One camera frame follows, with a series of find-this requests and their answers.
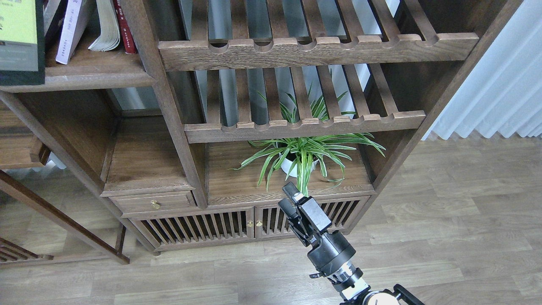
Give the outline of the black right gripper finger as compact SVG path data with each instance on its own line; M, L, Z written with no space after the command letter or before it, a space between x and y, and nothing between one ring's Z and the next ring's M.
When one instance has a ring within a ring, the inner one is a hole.
M283 186L283 192L293 202L298 203L304 199L304 194L297 189L293 182L288 182Z
M285 216L288 218L288 220L293 220L298 217L295 205L293 205L288 198L280 200L278 205L283 211L283 213L285 213Z

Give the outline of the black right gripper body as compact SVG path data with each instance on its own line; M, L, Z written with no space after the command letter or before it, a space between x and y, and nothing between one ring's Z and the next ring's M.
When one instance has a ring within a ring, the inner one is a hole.
M356 268L350 259L354 248L339 232L328 232L331 220L313 197L291 197L290 227L300 241L312 249L307 254L317 276L352 276Z

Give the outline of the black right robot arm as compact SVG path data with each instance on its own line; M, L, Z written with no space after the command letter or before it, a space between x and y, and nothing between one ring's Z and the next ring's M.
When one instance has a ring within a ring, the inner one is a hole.
M394 290L371 290L363 279L363 272L355 267L351 258L354 247L341 232L328 232L332 222L313 197L306 197L294 183L283 187L287 195L279 202L290 228L304 244L312 246L307 256L317 273L310 278L326 277L340 293L345 305L422 305L417 297L403 286L396 284Z

